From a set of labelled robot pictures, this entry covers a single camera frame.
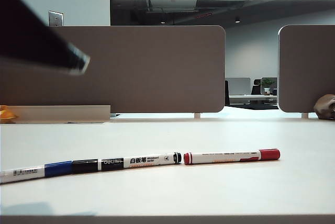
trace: potted plant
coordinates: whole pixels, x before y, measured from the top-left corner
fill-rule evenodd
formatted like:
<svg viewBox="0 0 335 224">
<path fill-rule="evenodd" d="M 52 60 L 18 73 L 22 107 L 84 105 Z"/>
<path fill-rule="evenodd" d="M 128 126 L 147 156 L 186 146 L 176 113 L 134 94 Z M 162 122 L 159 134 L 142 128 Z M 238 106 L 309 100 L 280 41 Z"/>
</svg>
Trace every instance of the potted plant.
<svg viewBox="0 0 335 224">
<path fill-rule="evenodd" d="M 265 95 L 270 94 L 270 86 L 274 83 L 271 79 L 263 79 L 261 82 L 261 86 L 264 88 Z"/>
</svg>

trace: marker label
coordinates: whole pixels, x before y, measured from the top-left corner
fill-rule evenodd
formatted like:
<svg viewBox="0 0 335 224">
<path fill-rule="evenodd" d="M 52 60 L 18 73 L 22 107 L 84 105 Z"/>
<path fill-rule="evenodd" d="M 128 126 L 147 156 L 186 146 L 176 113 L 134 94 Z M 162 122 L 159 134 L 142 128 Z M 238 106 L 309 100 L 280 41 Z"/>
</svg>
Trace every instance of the marker label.
<svg viewBox="0 0 335 224">
<path fill-rule="evenodd" d="M 123 168 L 124 168 L 124 158 L 101 160 L 102 171 L 120 170 Z"/>
<path fill-rule="evenodd" d="M 192 163 L 221 163 L 260 160 L 261 152 L 192 153 Z"/>
<path fill-rule="evenodd" d="M 177 154 L 167 153 L 138 157 L 126 157 L 124 158 L 124 168 L 175 164 L 177 163 L 177 157 L 175 156 L 177 156 Z"/>
<path fill-rule="evenodd" d="M 1 172 L 0 182 L 12 182 L 29 180 L 31 178 L 44 177 L 44 165 L 24 169 L 15 169 Z"/>
</svg>

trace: orange object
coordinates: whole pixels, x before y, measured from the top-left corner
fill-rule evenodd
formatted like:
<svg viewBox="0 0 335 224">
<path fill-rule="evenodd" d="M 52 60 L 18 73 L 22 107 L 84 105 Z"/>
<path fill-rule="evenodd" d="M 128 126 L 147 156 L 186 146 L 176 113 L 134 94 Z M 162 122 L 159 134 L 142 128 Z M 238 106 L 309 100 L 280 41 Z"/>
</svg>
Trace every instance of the orange object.
<svg viewBox="0 0 335 224">
<path fill-rule="evenodd" d="M 0 122 L 5 124 L 13 118 L 17 118 L 17 116 L 8 110 L 6 105 L 0 105 Z"/>
</svg>

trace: partition leg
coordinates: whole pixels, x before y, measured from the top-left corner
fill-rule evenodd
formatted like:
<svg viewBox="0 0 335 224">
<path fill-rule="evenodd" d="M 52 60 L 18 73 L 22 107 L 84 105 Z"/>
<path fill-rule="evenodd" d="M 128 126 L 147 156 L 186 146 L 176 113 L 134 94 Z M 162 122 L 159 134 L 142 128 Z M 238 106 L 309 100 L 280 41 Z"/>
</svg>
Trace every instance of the partition leg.
<svg viewBox="0 0 335 224">
<path fill-rule="evenodd" d="M 301 113 L 301 118 L 308 119 L 308 113 Z"/>
</svg>

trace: red marker cap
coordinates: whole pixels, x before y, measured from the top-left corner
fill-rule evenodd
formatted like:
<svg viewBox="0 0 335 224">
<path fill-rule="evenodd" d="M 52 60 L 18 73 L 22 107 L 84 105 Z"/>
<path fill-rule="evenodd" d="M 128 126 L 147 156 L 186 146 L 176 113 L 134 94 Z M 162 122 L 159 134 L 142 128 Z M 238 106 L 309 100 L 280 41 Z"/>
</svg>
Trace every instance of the red marker cap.
<svg viewBox="0 0 335 224">
<path fill-rule="evenodd" d="M 189 154 L 188 153 L 184 154 L 184 163 L 186 165 L 189 165 Z"/>
<path fill-rule="evenodd" d="M 278 149 L 262 149 L 260 160 L 277 160 L 280 158 L 281 153 Z"/>
</svg>

